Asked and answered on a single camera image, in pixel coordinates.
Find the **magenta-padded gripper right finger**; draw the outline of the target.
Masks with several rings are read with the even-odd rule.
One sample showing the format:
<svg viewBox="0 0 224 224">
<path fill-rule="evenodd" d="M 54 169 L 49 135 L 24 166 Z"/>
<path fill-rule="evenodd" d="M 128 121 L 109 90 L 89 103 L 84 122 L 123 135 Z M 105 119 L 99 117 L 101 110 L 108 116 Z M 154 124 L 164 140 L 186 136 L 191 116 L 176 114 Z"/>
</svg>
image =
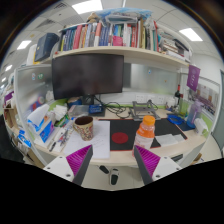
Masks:
<svg viewBox="0 0 224 224">
<path fill-rule="evenodd" d="M 134 147 L 134 157 L 145 185 L 181 170 L 170 157 L 159 157 L 140 146 Z"/>
</svg>

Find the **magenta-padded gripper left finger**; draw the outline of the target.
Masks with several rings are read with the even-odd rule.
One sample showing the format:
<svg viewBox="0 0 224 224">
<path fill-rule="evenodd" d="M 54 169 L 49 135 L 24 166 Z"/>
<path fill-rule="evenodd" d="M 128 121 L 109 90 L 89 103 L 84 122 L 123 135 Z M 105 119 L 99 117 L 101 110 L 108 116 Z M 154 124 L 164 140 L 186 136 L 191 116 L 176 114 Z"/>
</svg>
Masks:
<svg viewBox="0 0 224 224">
<path fill-rule="evenodd" d="M 68 156 L 56 157 L 44 170 L 81 186 L 92 155 L 93 147 L 89 145 Z"/>
</svg>

